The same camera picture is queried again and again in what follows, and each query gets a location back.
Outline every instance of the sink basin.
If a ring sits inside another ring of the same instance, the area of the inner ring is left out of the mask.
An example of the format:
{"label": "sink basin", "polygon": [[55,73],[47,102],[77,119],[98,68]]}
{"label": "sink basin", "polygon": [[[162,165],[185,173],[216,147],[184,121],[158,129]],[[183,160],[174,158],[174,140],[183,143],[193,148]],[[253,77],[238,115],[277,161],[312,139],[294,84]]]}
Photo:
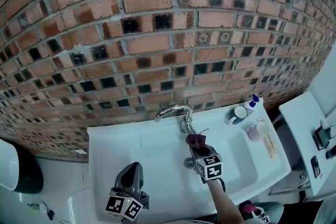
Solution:
{"label": "sink basin", "polygon": [[[193,114],[196,131],[209,128],[206,143],[223,159],[226,191],[236,203],[264,191],[290,172],[279,138],[271,128],[270,136],[277,148],[271,159],[263,142],[251,142],[245,129],[264,117],[261,105],[241,125],[227,125],[225,115],[232,107]],[[143,191],[150,195],[150,210],[142,210],[139,223],[160,223],[175,219],[193,219],[213,214],[215,207],[208,186],[200,176],[184,166],[191,156],[180,131],[182,117],[103,127],[88,128],[90,135],[90,175],[100,220],[113,221],[104,213],[109,192],[117,174],[133,162],[143,167]]]}

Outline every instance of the faucet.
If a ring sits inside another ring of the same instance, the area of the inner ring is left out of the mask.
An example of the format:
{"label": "faucet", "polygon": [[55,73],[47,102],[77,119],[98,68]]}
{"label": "faucet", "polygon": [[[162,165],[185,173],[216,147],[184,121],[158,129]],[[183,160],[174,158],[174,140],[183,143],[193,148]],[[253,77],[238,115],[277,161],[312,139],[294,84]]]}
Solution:
{"label": "faucet", "polygon": [[183,133],[186,133],[187,135],[196,134],[194,128],[191,126],[191,122],[193,121],[193,118],[191,117],[193,113],[193,108],[190,105],[174,104],[174,105],[167,106],[166,108],[161,109],[156,114],[154,121],[158,122],[164,116],[170,113],[176,112],[176,111],[180,111],[180,110],[186,112],[181,122],[181,131]]}

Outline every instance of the phone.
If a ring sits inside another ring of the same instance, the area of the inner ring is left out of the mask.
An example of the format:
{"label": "phone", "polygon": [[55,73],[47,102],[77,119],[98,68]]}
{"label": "phone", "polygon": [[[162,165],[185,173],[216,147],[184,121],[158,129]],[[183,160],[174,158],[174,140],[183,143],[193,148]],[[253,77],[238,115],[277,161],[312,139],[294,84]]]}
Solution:
{"label": "phone", "polygon": [[320,170],[319,162],[317,161],[317,157],[314,156],[310,160],[310,163],[313,168],[315,178],[318,178],[318,176],[321,174],[321,170]]}

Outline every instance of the cable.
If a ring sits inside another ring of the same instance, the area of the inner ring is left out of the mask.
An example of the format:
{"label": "cable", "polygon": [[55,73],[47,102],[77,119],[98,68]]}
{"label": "cable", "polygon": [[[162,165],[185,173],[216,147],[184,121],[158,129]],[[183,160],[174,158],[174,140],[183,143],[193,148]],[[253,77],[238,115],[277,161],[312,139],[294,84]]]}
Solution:
{"label": "cable", "polygon": [[78,193],[76,193],[75,195],[73,195],[73,197],[72,197],[72,200],[71,200],[71,212],[70,212],[70,215],[71,215],[71,222],[69,222],[69,221],[66,221],[66,220],[63,220],[63,219],[61,219],[61,218],[58,218],[58,217],[55,217],[54,216],[54,218],[56,218],[56,219],[58,219],[59,221],[62,221],[62,222],[64,222],[64,223],[67,223],[67,224],[74,224],[74,217],[73,217],[73,215],[72,215],[72,213],[73,213],[73,206],[72,206],[72,203],[74,202],[74,198],[78,195],[78,194],[80,194],[80,193],[82,193],[82,192],[84,192],[84,191],[86,191],[86,190],[90,190],[89,188],[87,188],[87,189],[84,189],[84,190],[82,190],[82,191],[80,191],[80,192],[78,192]]}
{"label": "cable", "polygon": [[224,181],[221,178],[218,178],[218,180],[220,181],[220,183],[222,185],[223,191],[226,192],[226,187],[225,187]]}

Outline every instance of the white cup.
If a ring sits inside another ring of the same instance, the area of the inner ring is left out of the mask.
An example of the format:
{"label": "white cup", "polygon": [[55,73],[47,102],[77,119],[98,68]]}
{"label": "white cup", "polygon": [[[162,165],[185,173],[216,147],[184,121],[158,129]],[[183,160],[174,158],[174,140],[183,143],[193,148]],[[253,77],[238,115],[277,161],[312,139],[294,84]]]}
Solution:
{"label": "white cup", "polygon": [[258,123],[247,128],[248,137],[252,142],[259,142],[262,138],[268,135],[269,127],[264,120],[258,121]]}

